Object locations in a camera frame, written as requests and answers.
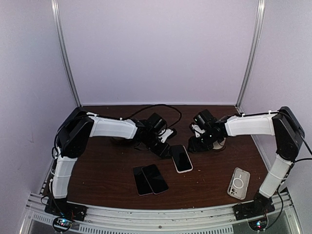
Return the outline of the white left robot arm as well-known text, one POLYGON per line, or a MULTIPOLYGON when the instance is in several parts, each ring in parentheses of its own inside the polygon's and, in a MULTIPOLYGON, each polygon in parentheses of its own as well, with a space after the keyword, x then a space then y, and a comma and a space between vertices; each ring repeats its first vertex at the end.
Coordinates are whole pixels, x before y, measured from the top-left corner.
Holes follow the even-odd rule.
POLYGON ((77 159, 85 152, 92 137, 114 137, 134 140, 160 158, 169 157, 170 145, 167 140, 176 135, 176 129, 167 125, 158 114, 148 119, 104 117, 92 112, 74 110, 59 127, 52 157, 55 160, 52 169, 52 181, 49 185, 53 196, 51 208, 59 216, 70 212, 70 205, 64 198, 68 194, 69 180, 77 159))

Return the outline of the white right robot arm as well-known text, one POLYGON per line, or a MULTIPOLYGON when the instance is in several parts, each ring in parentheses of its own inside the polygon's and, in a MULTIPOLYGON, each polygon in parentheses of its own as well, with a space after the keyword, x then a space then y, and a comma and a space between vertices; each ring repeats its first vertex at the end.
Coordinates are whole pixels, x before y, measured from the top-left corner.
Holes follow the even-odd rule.
POLYGON ((188 141, 187 150, 190 153, 210 151, 217 143, 230 137, 274 137, 276 157, 250 204, 254 215, 260 215, 268 208, 271 197, 287 178, 301 146, 305 144, 305 132, 288 106, 276 111, 241 113, 219 119, 209 110, 203 110, 194 117, 190 129, 194 134, 188 141))

